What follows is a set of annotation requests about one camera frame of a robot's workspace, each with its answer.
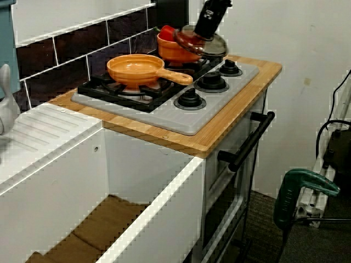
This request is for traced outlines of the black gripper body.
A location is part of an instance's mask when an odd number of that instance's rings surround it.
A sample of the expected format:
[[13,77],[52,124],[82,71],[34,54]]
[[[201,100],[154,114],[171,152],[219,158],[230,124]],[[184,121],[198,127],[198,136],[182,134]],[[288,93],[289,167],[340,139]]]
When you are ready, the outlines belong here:
[[217,29],[226,10],[232,6],[231,0],[205,1],[197,26],[199,28]]

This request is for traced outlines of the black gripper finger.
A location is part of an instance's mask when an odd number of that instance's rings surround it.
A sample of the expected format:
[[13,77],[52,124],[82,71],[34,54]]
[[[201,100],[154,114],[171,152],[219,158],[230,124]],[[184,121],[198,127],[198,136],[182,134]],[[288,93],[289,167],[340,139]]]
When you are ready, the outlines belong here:
[[201,24],[197,23],[194,32],[202,39],[212,39],[217,31],[216,24]]

